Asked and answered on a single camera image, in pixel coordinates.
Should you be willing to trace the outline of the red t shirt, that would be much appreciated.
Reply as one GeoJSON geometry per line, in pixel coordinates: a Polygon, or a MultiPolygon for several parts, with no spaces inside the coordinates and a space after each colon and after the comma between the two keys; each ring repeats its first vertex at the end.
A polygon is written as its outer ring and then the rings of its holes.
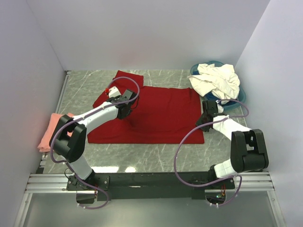
{"type": "Polygon", "coordinates": [[[126,118],[109,121],[88,134],[95,144],[178,144],[201,116],[199,94],[192,88],[149,87],[141,75],[118,71],[113,86],[121,93],[139,91],[126,118]]]}

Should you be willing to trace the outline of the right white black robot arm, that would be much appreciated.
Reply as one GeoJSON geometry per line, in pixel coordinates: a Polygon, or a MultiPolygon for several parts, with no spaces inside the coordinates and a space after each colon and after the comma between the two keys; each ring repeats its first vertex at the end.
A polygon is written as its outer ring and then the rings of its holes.
{"type": "Polygon", "coordinates": [[[204,132],[216,130],[231,142],[229,159],[211,166],[208,171],[210,187],[220,188],[228,176],[268,168],[267,147],[261,130],[253,130],[237,123],[221,111],[218,102],[214,100],[203,101],[202,108],[203,113],[196,126],[200,126],[204,132]]]}

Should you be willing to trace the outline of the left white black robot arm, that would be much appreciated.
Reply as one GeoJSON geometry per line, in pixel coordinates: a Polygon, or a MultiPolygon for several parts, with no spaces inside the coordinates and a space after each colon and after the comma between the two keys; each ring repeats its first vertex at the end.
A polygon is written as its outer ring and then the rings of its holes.
{"type": "Polygon", "coordinates": [[[109,94],[104,103],[86,113],[74,117],[62,116],[50,140],[52,161],[65,163],[84,190],[95,186],[95,172],[83,155],[87,135],[111,120],[127,117],[139,97],[139,92],[129,89],[117,96],[113,96],[111,92],[109,94]]]}

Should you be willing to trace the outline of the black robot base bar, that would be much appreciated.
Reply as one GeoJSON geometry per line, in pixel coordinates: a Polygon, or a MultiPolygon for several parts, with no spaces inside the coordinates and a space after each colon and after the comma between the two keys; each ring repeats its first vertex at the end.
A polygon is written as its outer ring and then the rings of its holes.
{"type": "MultiPolygon", "coordinates": [[[[180,172],[179,176],[190,184],[205,184],[215,180],[207,172],[180,172]]],[[[205,190],[235,189],[232,178],[206,186],[189,187],[173,172],[162,173],[95,173],[94,186],[108,193],[110,200],[191,198],[205,199],[205,190]]],[[[94,190],[69,176],[67,191],[77,193],[94,190]]]]}

